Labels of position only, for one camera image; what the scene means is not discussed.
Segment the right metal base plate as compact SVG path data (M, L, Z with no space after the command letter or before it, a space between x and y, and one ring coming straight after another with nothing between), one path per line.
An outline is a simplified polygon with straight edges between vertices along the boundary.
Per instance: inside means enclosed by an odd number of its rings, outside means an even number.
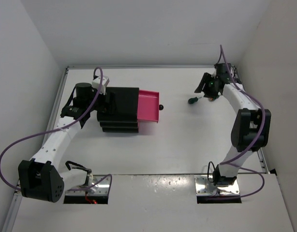
M212 196L239 196L240 190L238 181L232 185L214 185L205 174L194 175L196 195L201 197Z

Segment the metal base plate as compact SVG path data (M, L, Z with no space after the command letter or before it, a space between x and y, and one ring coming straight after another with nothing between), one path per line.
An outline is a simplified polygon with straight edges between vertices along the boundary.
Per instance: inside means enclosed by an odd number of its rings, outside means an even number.
M214 185L205 174L194 175L196 195L201 197L212 196L239 196L240 190L238 181L232 185Z
M88 186L73 187L65 192L65 196L107 197L112 186L112 175L94 175Z

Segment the green handled stubby screwdriver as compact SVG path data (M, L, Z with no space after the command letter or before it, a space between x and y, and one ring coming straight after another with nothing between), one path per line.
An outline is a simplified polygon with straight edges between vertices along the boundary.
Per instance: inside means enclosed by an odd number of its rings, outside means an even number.
M198 102L202 97L193 97L188 99L188 104L194 104Z

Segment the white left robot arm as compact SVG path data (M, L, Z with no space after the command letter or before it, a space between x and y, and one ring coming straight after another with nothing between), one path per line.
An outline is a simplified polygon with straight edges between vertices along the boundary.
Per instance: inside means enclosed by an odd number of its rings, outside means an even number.
M20 189L23 197L56 203L66 191L90 191L93 182L91 169L68 161L67 171L59 173L63 155L75 135L84 127L92 111L104 111L109 103L105 90L106 78L92 83L77 83L60 118L47 141L30 160L18 166Z

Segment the black drawer cabinet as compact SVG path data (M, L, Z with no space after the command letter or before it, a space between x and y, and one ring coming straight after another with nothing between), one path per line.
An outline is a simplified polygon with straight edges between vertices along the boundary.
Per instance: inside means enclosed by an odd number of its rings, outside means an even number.
M116 108L112 115L97 111L97 121L106 133L138 133L137 87L108 87L106 92L115 92Z

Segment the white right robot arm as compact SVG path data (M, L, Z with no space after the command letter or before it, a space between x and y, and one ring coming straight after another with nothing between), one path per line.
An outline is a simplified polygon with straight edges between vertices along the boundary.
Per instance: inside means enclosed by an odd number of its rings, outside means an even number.
M211 179L216 186L228 186L234 183L248 157L267 145L271 112L244 91L231 73L231 64L218 63L214 68L213 74L204 73L195 93L203 93L211 100L224 96L237 114L231 130L231 148L215 167Z

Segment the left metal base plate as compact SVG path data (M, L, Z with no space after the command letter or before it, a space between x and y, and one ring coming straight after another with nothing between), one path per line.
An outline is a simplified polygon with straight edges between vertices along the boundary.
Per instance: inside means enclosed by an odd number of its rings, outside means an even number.
M73 187L65 192L65 196L107 197L112 186L112 175L94 175L88 186Z

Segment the orange green handled screwdriver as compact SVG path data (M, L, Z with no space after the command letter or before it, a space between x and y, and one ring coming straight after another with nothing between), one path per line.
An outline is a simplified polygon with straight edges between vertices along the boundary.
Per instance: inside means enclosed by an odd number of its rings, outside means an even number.
M217 96L217 97L210 97L208 100L210 102L213 102L213 101L217 100L218 98L219 98L219 96Z

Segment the pink top drawer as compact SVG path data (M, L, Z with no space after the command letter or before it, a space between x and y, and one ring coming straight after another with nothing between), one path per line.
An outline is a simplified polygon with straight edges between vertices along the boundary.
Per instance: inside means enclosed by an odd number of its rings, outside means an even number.
M160 93L139 90L137 119L139 121L159 122Z

